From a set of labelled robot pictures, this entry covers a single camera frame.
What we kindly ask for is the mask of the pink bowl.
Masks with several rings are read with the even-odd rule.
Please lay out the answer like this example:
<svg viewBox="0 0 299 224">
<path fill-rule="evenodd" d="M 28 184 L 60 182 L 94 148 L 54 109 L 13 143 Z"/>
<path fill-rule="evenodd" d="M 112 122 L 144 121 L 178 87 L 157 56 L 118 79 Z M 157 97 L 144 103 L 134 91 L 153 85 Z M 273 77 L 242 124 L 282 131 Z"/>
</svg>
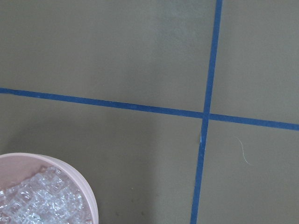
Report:
<svg viewBox="0 0 299 224">
<path fill-rule="evenodd" d="M 94 224 L 99 223 L 98 206 L 87 180 L 74 167 L 54 157 L 42 154 L 9 153 L 0 156 L 0 189 L 10 188 L 37 174 L 41 168 L 57 167 L 77 185 L 87 200 Z"/>
</svg>

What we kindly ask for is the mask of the clear ice cubes pile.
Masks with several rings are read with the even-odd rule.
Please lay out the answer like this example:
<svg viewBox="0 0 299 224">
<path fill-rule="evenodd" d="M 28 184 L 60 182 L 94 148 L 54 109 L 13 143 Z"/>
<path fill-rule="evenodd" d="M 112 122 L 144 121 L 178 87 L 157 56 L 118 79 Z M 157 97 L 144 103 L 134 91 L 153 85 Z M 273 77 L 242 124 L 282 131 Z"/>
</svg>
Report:
<svg viewBox="0 0 299 224">
<path fill-rule="evenodd" d="M 54 166 L 0 191 L 2 224 L 73 224 L 82 218 L 81 191 L 69 176 Z"/>
</svg>

